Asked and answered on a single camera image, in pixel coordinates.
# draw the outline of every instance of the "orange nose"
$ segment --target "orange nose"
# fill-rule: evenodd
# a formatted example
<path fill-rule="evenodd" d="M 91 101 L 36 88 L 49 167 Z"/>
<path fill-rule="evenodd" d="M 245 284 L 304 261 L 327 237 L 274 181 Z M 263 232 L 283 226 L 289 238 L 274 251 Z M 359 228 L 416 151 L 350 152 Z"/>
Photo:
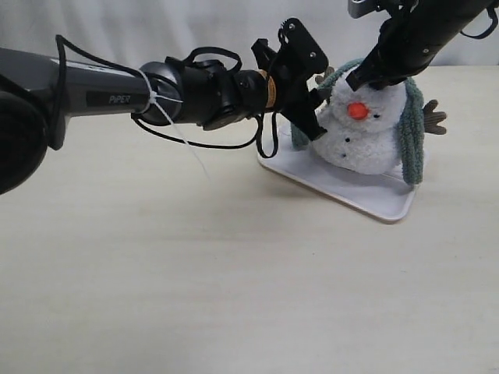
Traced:
<path fill-rule="evenodd" d="M 353 103 L 349 105 L 349 116 L 357 121 L 366 119 L 369 115 L 369 109 L 363 103 Z"/>

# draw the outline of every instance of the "beige tabletop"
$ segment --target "beige tabletop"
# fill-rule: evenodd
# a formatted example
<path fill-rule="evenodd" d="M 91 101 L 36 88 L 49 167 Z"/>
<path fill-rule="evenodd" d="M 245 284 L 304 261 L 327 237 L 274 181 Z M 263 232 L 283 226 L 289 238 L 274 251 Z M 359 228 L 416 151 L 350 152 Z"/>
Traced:
<path fill-rule="evenodd" d="M 197 150 L 208 179 L 128 116 L 73 119 L 1 197 L 0 373 L 499 373 L 499 67 L 416 80 L 448 134 L 395 225 L 254 146 Z"/>

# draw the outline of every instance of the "white zip tie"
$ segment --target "white zip tie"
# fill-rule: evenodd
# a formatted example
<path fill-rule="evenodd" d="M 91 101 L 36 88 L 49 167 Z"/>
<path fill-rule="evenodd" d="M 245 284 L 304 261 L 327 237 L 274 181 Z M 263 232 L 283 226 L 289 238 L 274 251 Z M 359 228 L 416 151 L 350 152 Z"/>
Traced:
<path fill-rule="evenodd" d="M 176 103 L 183 103 L 182 100 L 177 100 L 171 97 L 165 97 L 158 95 L 157 92 L 155 92 L 149 82 L 149 79 L 147 78 L 146 74 L 142 72 L 141 70 L 137 70 L 137 72 L 140 73 L 140 75 L 143 77 L 143 79 L 146 81 L 147 84 L 147 89 L 149 90 L 149 100 L 147 101 L 147 106 L 146 108 L 141 112 L 145 113 L 150 109 L 151 105 L 155 105 L 157 109 L 164 115 L 164 117 L 170 122 L 170 125 L 173 126 L 175 131 L 179 134 L 180 138 L 182 138 L 183 142 L 187 145 L 187 148 L 189 148 L 189 151 L 193 154 L 193 156 L 197 159 L 197 161 L 200 163 L 201 167 L 203 168 L 204 174 L 208 178 L 209 181 L 211 181 L 210 174 L 208 173 L 208 170 L 206 169 L 206 166 L 204 165 L 203 161 L 200 159 L 199 155 L 196 153 L 194 150 L 194 147 L 189 144 L 189 141 L 185 138 L 185 136 L 182 134 L 180 131 L 179 127 L 177 124 L 172 120 L 172 118 L 168 115 L 165 109 L 157 102 L 157 99 L 164 99 L 167 101 L 174 101 Z"/>

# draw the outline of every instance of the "white wall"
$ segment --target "white wall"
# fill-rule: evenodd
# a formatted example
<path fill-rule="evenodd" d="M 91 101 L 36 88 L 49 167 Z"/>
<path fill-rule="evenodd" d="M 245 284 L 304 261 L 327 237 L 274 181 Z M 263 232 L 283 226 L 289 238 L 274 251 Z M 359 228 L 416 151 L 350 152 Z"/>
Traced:
<path fill-rule="evenodd" d="M 166 55 L 185 57 L 193 48 L 216 45 L 253 65 L 250 47 L 259 37 L 277 47 L 282 21 L 299 17 L 331 60 L 340 65 L 365 56 L 375 45 L 386 13 L 352 19 L 348 0 L 2 0 L 0 45 L 55 55 L 63 34 L 84 49 L 137 67 Z M 489 25 L 484 13 L 467 31 Z M 484 41 L 457 37 L 436 65 L 496 65 L 499 31 Z"/>

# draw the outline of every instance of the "snowman plush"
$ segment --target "snowman plush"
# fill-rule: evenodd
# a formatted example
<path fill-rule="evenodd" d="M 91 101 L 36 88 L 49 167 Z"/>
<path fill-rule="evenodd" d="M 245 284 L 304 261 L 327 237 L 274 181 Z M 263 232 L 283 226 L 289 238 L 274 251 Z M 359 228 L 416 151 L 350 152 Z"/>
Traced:
<path fill-rule="evenodd" d="M 293 146 L 308 145 L 326 162 L 365 175 L 381 175 L 402 163 L 404 181 L 417 185 L 423 177 L 425 114 L 436 107 L 436 101 L 428 104 L 431 108 L 424 107 L 413 79 L 382 90 L 366 85 L 354 92 L 346 77 L 361 61 L 330 71 L 319 85 L 320 90 L 331 90 L 327 104 L 317 113 L 327 133 L 309 144 L 292 125 Z M 437 115 L 437 123 L 445 118 L 443 113 Z"/>

